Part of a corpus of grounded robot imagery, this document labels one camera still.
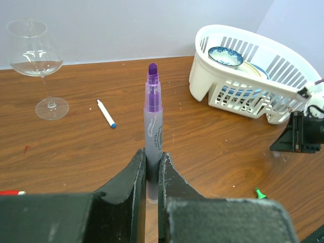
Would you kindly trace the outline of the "white blue acrylic marker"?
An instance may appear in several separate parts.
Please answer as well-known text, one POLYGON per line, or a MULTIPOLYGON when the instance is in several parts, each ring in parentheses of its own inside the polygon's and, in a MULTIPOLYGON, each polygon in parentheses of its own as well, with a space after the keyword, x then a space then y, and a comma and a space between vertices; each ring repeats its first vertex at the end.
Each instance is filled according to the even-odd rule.
POLYGON ((106 119, 106 121, 108 122, 108 124, 110 125, 110 127, 112 129, 116 128, 116 123, 114 122, 113 118, 111 117, 111 115, 109 114, 108 110, 106 109, 106 107, 104 106, 104 104, 97 99, 97 105, 100 109, 100 111, 102 112, 104 118, 106 119))

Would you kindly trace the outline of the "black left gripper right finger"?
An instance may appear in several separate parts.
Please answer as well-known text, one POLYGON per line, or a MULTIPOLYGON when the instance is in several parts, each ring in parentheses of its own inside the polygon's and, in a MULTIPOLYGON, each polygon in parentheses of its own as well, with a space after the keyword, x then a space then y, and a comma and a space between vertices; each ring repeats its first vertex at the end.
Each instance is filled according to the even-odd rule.
POLYGON ((158 181, 159 242, 299 242, 287 211, 269 199, 205 198, 163 153, 158 181))

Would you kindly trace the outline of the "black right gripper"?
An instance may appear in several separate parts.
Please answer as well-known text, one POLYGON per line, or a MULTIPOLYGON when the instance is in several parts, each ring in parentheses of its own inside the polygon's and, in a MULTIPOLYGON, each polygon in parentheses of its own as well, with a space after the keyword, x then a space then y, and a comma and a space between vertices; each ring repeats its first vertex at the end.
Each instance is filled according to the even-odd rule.
POLYGON ((302 112, 290 115, 289 125, 270 145, 270 151, 316 153, 323 145, 323 118, 304 116, 302 112))

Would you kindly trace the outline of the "purple highlighter pen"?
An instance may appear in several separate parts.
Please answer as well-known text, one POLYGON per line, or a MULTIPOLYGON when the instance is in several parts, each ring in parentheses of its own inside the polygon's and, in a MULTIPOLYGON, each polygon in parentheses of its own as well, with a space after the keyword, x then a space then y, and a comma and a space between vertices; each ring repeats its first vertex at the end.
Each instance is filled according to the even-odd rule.
POLYGON ((156 204, 158 202, 159 163, 163 153, 163 106, 161 83, 155 63, 148 66, 143 110, 147 196, 151 203, 156 204))

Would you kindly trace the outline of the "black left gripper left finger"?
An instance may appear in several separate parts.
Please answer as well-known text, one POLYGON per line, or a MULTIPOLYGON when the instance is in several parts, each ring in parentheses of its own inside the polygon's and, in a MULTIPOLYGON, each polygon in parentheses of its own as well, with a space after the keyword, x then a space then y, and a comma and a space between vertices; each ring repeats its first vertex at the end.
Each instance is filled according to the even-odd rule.
POLYGON ((146 156, 89 193, 1 196, 1 242, 144 242, 146 156))

